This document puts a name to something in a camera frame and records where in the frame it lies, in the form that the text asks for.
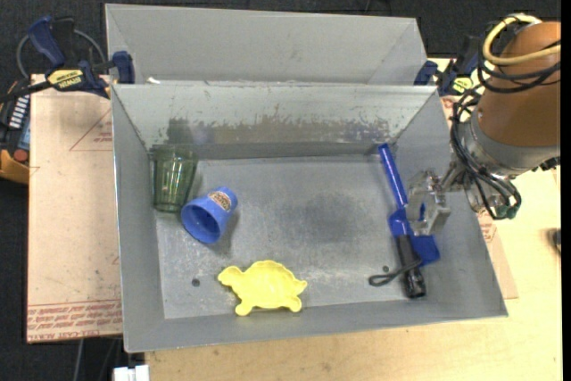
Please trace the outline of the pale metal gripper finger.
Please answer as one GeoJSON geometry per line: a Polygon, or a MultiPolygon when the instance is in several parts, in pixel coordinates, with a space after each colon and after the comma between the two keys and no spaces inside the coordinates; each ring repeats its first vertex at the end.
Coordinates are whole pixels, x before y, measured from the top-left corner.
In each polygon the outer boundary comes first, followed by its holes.
{"type": "Polygon", "coordinates": [[[407,218],[410,222],[428,222],[436,215],[437,179],[433,170],[421,170],[409,180],[407,218]]]}
{"type": "Polygon", "coordinates": [[[427,196],[420,205],[417,220],[418,236],[433,236],[441,232],[451,215],[444,197],[438,195],[427,196]]]}

